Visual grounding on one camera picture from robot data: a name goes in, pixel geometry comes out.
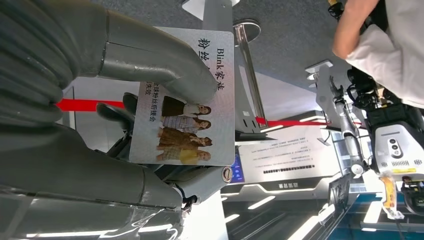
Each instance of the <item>ceiling light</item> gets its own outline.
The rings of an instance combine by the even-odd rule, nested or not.
[[[225,223],[228,223],[229,221],[232,221],[232,220],[234,220],[234,219],[238,218],[239,216],[240,216],[239,214],[233,214],[233,215],[231,215],[231,216],[227,216],[227,217],[225,218]]]
[[[234,196],[234,195],[239,195],[238,192],[232,192],[232,193],[221,193],[221,196]]]
[[[304,237],[314,229],[318,223],[318,216],[310,217],[299,229],[291,235],[288,240],[302,240]]]
[[[375,228],[366,228],[366,227],[362,228],[361,230],[362,231],[366,231],[366,232],[375,232],[375,231],[377,231],[377,229],[375,229]]]
[[[250,206],[250,207],[248,207],[247,209],[250,209],[250,210],[252,210],[252,209],[256,209],[256,208],[258,208],[259,206],[262,206],[262,205],[264,205],[264,204],[268,203],[269,201],[271,201],[271,200],[273,200],[273,199],[275,199],[275,198],[276,198],[276,196],[269,196],[269,197],[266,197],[266,198],[264,198],[264,199],[262,199],[262,200],[258,201],[257,203],[255,203],[255,204],[251,205],[251,206]]]
[[[325,118],[320,118],[320,119],[317,119],[317,120],[313,120],[312,122],[314,122],[314,123],[322,123],[322,124],[326,124],[327,123],[327,121],[326,121]]]
[[[315,116],[310,116],[310,117],[307,117],[307,118],[304,118],[304,119],[300,119],[299,122],[307,122],[307,121],[311,121],[311,120],[315,120],[315,119],[326,119],[326,117],[315,115]]]
[[[363,222],[366,224],[376,224],[380,217],[380,212],[382,211],[382,202],[373,201],[369,205],[368,211],[366,212]]]
[[[272,127],[268,127],[268,128],[262,129],[260,132],[261,133],[265,133],[265,132],[269,132],[269,131],[272,131],[272,130],[280,129],[282,127],[284,127],[284,126],[283,125],[272,126]]]

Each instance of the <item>red barrier tape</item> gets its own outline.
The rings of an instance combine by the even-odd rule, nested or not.
[[[85,99],[62,99],[57,106],[62,111],[95,112],[97,103],[105,103],[115,107],[124,108],[121,101],[85,100]]]
[[[124,104],[121,101],[107,101],[107,100],[86,100],[86,99],[62,99],[57,106],[62,111],[75,111],[75,112],[95,112],[97,103],[105,103],[115,107],[124,108]],[[258,124],[265,124],[266,120],[262,117],[256,117]],[[275,127],[283,125],[288,126],[322,126],[327,125],[325,122],[315,122],[315,121],[267,121],[268,127]]]
[[[258,124],[265,124],[266,120],[262,117],[256,117],[256,122]],[[268,127],[275,127],[283,125],[284,127],[288,126],[322,126],[327,125],[325,122],[316,122],[316,121],[295,121],[295,120],[288,120],[288,121],[267,121]]]

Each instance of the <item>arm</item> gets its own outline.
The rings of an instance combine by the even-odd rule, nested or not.
[[[348,0],[334,35],[333,52],[346,59],[359,43],[360,29],[379,0]]]

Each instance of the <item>display sign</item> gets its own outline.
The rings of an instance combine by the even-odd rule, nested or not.
[[[328,131],[319,126],[293,126],[273,131],[272,144],[240,146],[245,183],[261,183],[333,176],[340,171],[331,139],[330,146],[320,142]],[[280,182],[275,188],[297,189],[296,181]]]
[[[138,164],[231,165],[235,155],[233,33],[158,28],[193,48],[215,78],[217,92],[208,103],[197,104],[155,82],[140,83],[129,160]]]

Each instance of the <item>cable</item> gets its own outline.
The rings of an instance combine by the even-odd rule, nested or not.
[[[402,233],[401,223],[399,222],[399,220],[395,220],[395,221],[396,221],[397,230],[399,231],[400,240],[405,240],[404,234]]]
[[[324,143],[327,142],[327,140],[330,138],[330,136],[331,136],[331,133],[330,133],[330,131],[328,131],[328,137],[324,140]]]

